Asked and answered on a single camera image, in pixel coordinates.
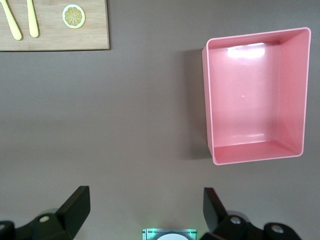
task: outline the gray table surface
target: gray table surface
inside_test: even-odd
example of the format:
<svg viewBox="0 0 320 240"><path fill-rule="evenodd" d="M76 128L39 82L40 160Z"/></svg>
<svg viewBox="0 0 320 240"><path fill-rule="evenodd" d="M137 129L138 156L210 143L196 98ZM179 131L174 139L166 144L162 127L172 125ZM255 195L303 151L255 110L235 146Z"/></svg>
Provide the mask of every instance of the gray table surface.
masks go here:
<svg viewBox="0 0 320 240"><path fill-rule="evenodd" d="M0 219L19 227L89 185L77 240L207 231L203 188L229 210L320 235L319 0L109 0L109 51L0 52ZM216 166L201 50L210 38L309 27L304 154Z"/></svg>

